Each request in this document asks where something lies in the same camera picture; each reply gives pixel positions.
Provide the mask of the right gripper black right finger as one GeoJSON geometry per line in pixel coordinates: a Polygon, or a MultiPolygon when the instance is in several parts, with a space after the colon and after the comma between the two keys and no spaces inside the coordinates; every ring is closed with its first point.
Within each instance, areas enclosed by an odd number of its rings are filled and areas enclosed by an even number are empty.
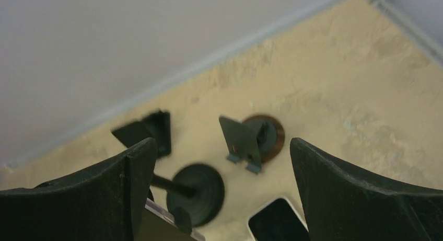
{"type": "Polygon", "coordinates": [[[301,138],[290,156],[311,240],[442,240],[442,191],[400,182],[301,138]]]}

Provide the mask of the white edged black phone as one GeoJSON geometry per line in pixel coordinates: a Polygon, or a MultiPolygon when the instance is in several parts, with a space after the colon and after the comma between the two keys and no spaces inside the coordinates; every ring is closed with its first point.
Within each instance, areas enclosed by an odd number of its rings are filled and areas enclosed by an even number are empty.
{"type": "Polygon", "coordinates": [[[261,206],[247,220],[247,226],[255,240],[310,240],[306,222],[286,197],[277,197],[261,206]]]}

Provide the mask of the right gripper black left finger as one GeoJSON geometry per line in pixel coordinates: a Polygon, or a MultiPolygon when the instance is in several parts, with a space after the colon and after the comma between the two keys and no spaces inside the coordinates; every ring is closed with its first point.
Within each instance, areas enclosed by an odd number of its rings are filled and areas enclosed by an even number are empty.
{"type": "Polygon", "coordinates": [[[145,139],[34,188],[1,191],[1,240],[134,240],[156,157],[145,139]]]}

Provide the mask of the black phone clear case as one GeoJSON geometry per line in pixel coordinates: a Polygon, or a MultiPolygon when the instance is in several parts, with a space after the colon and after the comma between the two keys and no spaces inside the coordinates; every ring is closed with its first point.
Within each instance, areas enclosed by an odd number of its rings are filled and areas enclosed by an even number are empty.
{"type": "Polygon", "coordinates": [[[192,227],[191,218],[183,208],[171,213],[151,199],[147,199],[135,240],[144,241],[205,241],[192,227]]]}

